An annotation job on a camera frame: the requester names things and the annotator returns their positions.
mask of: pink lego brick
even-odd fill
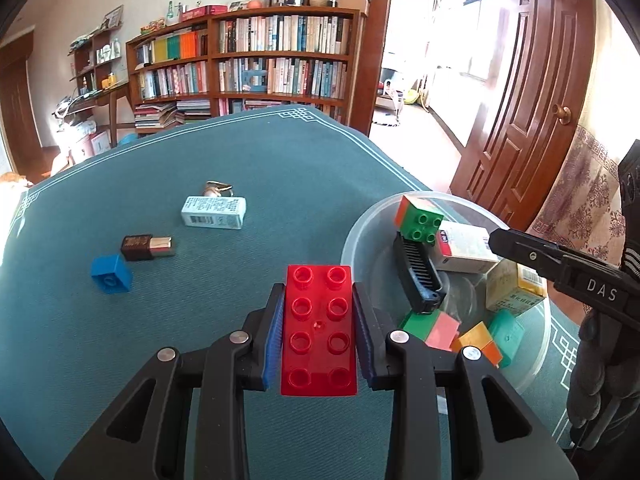
[[[448,316],[445,312],[441,312],[425,343],[431,348],[450,351],[451,343],[458,333],[459,326],[459,321]]]

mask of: barcode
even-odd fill
[[[210,216],[191,216],[192,224],[213,224],[213,218]]]
[[[522,277],[529,283],[533,283],[534,285],[542,285],[542,278],[538,276],[535,270],[527,269],[527,267],[522,267]]]

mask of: plastic bowl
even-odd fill
[[[454,195],[434,191],[414,191],[390,196],[371,206],[353,225],[342,249],[340,264],[351,266],[354,282],[363,282],[374,306],[388,311],[400,323],[410,310],[402,291],[393,259],[396,236],[394,217],[404,194],[429,198],[449,221],[465,222],[486,228],[508,229],[498,217],[480,206]],[[466,332],[478,322],[488,323],[494,313],[484,308],[485,275],[439,272],[447,297],[441,309],[462,322]],[[522,393],[540,371],[551,334],[551,310],[548,299],[518,317],[525,331],[513,363],[501,371],[518,393]],[[439,403],[441,412],[444,404]]]

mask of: wooden door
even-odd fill
[[[540,211],[572,142],[593,59],[594,0],[504,0],[492,110],[481,107],[451,183],[510,227]],[[572,118],[561,124],[554,105]]]
[[[31,110],[27,83],[27,57],[33,49],[33,33],[0,49],[0,111],[4,134],[15,171],[37,183],[45,168],[40,140]]]

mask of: white box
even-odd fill
[[[245,211],[241,196],[190,196],[182,206],[182,219],[188,226],[241,229]]]
[[[489,233],[484,227],[442,221],[431,253],[438,270],[484,274],[498,263],[489,248]]]

